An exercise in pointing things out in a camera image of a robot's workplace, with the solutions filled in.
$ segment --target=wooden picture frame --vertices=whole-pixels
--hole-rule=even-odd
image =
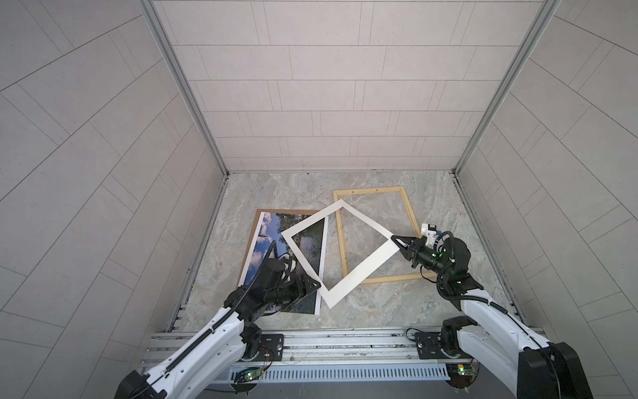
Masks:
[[[421,229],[419,228],[419,223],[417,222],[417,218],[414,216],[414,211],[412,210],[412,205],[410,205],[408,194],[405,192],[405,188],[403,186],[376,187],[376,188],[352,188],[347,190],[334,190],[332,192],[332,195],[334,197],[334,201],[337,202],[342,195],[363,195],[363,194],[381,194],[381,193],[400,193],[401,194],[401,198],[403,199],[403,204],[405,205],[405,209],[406,209],[406,212],[408,213],[408,218],[410,219],[410,223],[412,224],[414,233],[417,237],[421,237]],[[348,259],[346,258],[346,242],[343,237],[343,221],[341,220],[341,210],[336,211],[336,218],[337,218],[337,235],[339,236],[339,252],[341,253],[341,268],[343,270],[343,276],[345,277],[350,273],[350,270],[348,269]],[[426,273],[423,273],[423,276],[427,278],[436,278],[436,273],[433,271],[428,271]],[[361,284],[402,282],[406,280],[418,280],[419,278],[422,278],[420,273],[415,273],[410,275],[372,277],[372,278],[366,278],[365,280],[363,280]]]

